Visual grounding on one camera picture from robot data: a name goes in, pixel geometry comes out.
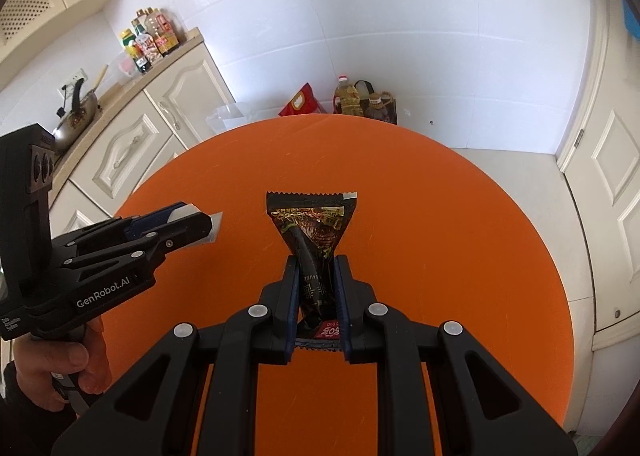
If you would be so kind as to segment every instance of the white tile wall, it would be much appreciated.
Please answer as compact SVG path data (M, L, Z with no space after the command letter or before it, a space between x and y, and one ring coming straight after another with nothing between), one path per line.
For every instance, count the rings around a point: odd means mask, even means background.
M120 50L102 13L56 39L0 92L0 135L33 123L52 131L60 121L58 87L80 68L91 83Z
M542 153L556 152L570 120L591 9L590 0L112 0L105 14L119 32L149 5L200 27L239 101L284 105L307 81L328 100L346 73L392 91L409 110L402 124L444 144Z

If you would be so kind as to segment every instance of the cooking pot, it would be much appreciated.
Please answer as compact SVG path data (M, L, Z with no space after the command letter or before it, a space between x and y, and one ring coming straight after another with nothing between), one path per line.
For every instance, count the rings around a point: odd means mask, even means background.
M82 99L80 99L80 89L84 79L79 78L74 86L71 110L65 112L63 108L58 109L58 116L61 120L58 127L53 130L54 151L58 156L62 156L94 120L98 110L98 97L95 90L102 81L105 71L106 67L102 69L94 87Z

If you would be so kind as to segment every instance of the door hinge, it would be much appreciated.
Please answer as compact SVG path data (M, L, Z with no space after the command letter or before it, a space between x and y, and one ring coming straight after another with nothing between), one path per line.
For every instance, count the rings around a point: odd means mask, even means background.
M578 147L580 145L580 141L582 140L583 136L584 136L584 129L581 129L580 132L578 132L578 138L575 140L574 147Z

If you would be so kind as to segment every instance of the plastic bottle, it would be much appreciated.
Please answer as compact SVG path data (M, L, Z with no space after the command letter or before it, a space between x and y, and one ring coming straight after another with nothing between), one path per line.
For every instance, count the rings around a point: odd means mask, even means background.
M377 121L391 122L382 97L378 93L369 94L369 107L365 110L364 115Z
M133 59L133 62L136 63L138 70L140 70L142 74L146 74L146 72L148 72L151 68L151 63L145 57L145 54L143 54L140 45L136 43L136 37L133 35L133 32L131 32L130 29L123 30L120 33L120 37L122 39L122 45L124 46L124 49L129 54L131 59Z
M136 11L136 19L142 23L142 25L144 26L145 24L145 18L146 18L146 13L144 9L138 9Z
M166 18L161 16L159 11L153 10L149 7L146 10L146 32L148 32L156 43L158 50L163 56L167 56L172 51L180 46L178 38L175 36L175 32L171 28L171 25L163 26Z
M155 64L160 61L160 59L162 59L162 54L158 51L158 47L156 46L156 43L154 43L154 39L145 32L145 27L142 26L137 18L134 19L131 24L133 25L134 32L136 33L136 43L140 45L145 57L151 61L151 64Z
M173 34L177 38L178 34L175 32L174 26L172 26L172 24L169 23L169 19L164 15L164 13L160 9L154 9L154 12L158 13L158 16L157 16L158 22L160 23L164 31L169 33L173 32Z
M338 88L335 89L335 100L340 99L340 108L343 115L357 115L362 117L362 108L360 107L360 94L356 87L349 82L346 75L338 77Z

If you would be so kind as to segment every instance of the human hand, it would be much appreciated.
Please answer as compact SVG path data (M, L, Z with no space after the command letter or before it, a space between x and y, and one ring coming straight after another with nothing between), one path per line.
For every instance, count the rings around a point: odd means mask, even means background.
M58 412L66 401L53 388L51 373L80 373L78 385L90 394L104 392L111 384L111 369L102 337L102 319L87 323L84 340L77 342L34 340L23 335L14 341L18 386L31 402Z

